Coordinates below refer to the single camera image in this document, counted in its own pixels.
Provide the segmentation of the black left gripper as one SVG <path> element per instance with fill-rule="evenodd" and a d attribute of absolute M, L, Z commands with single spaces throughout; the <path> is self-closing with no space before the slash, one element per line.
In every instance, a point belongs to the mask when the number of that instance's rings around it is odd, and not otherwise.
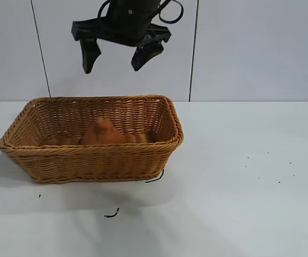
<path fill-rule="evenodd" d="M 85 74 L 91 73 L 96 59 L 101 55 L 96 39 L 131 47 L 139 46 L 131 61 L 134 71 L 140 70 L 150 59 L 160 55 L 164 51 L 162 43 L 151 41 L 168 42 L 171 32 L 167 27 L 151 21 L 168 3 L 156 0 L 105 1 L 96 18 L 74 21 L 71 33 L 74 40 L 80 42 Z"/>

